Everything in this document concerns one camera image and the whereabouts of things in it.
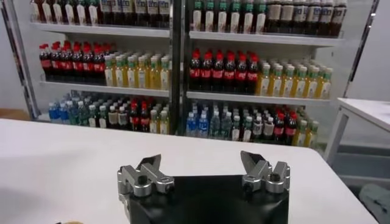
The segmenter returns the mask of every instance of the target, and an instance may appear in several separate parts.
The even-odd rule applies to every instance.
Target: metal gripper jaw
[[[247,195],[260,189],[270,193],[281,194],[290,185],[290,167],[285,162],[278,162],[275,169],[261,155],[241,151],[247,174],[243,175],[243,190]]]

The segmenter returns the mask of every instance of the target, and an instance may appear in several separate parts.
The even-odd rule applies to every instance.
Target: table surface
[[[390,102],[339,98],[343,108],[390,131]]]
[[[167,175],[244,174],[239,152],[291,167],[289,223],[377,223],[314,150],[0,119],[0,223],[128,223],[116,171],[161,153]]]

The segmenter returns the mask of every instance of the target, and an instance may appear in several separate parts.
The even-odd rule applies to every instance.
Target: dark drink bottle
[[[347,0],[336,0],[336,6],[333,11],[332,21],[330,23],[330,35],[333,37],[338,37],[342,21],[347,13]]]

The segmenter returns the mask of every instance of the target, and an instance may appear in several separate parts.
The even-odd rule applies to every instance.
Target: display shelf
[[[286,98],[286,97],[267,97],[267,96],[250,96],[225,93],[203,93],[195,91],[187,91],[189,99],[205,99],[205,100],[223,100],[232,102],[247,102],[247,103],[273,103],[285,105],[301,105],[301,106],[326,106],[330,100],[319,99],[303,99],[303,98]]]
[[[169,38],[169,30],[133,28],[133,27],[105,27],[105,26],[72,26],[60,24],[32,23],[37,29],[57,33],[87,33],[100,35],[117,35],[129,37],[160,37]]]
[[[71,90],[87,91],[87,92],[117,93],[117,94],[139,95],[139,96],[155,96],[155,97],[169,97],[169,91],[167,91],[167,90],[157,90],[157,89],[123,88],[123,87],[84,85],[84,84],[46,82],[46,81],[41,81],[41,85],[48,86],[48,87],[53,87],[53,88],[68,88],[68,89],[71,89]]]
[[[218,41],[240,41],[252,43],[273,43],[273,44],[293,44],[316,47],[336,47],[343,43],[343,39],[285,36],[269,34],[243,34],[243,33],[218,33],[190,31],[190,38],[194,40],[218,40]]]

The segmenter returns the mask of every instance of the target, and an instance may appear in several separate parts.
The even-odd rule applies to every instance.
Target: table leg
[[[332,165],[333,160],[335,159],[335,155],[339,148],[342,135],[344,134],[344,130],[346,129],[347,121],[348,116],[343,112],[343,109],[340,108],[337,114],[336,122],[333,125],[329,136],[327,148],[325,149],[324,153],[324,159],[329,164],[329,166]]]

